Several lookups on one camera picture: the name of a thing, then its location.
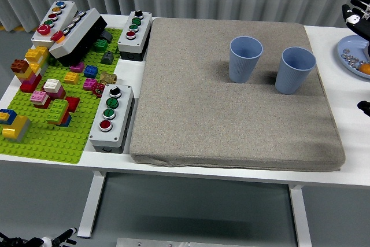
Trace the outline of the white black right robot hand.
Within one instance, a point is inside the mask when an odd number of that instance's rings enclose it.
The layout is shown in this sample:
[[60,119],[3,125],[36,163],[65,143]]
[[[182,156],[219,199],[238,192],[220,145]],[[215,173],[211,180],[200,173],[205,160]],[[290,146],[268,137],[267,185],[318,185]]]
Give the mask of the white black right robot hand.
[[346,26],[354,33],[369,41],[369,0],[350,0],[342,5],[342,17]]

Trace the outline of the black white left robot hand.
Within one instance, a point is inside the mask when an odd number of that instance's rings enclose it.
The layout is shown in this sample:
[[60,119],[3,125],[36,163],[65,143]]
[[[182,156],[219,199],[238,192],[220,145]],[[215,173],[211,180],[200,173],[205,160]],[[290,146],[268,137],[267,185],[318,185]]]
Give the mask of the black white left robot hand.
[[9,238],[1,233],[1,246],[67,246],[76,245],[76,241],[70,239],[71,236],[77,233],[76,228],[70,228],[55,238],[49,237],[33,237],[31,239],[23,239],[21,237]]

